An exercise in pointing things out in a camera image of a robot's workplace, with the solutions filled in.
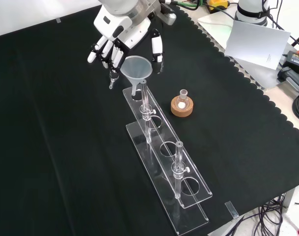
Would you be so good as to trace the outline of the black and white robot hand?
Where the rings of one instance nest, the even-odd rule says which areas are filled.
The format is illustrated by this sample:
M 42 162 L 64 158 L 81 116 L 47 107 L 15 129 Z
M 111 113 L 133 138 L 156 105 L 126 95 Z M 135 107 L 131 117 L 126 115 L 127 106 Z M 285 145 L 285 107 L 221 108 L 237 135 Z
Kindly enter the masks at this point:
M 153 13 L 149 13 L 140 24 L 134 26 L 128 16 L 114 16 L 103 5 L 94 20 L 94 26 L 101 38 L 91 46 L 88 63 L 99 58 L 103 67 L 109 70 L 110 85 L 119 78 L 120 68 L 128 53 L 146 36 L 151 36 L 152 68 L 157 74 L 163 71 L 163 41 L 156 28 L 150 28 Z

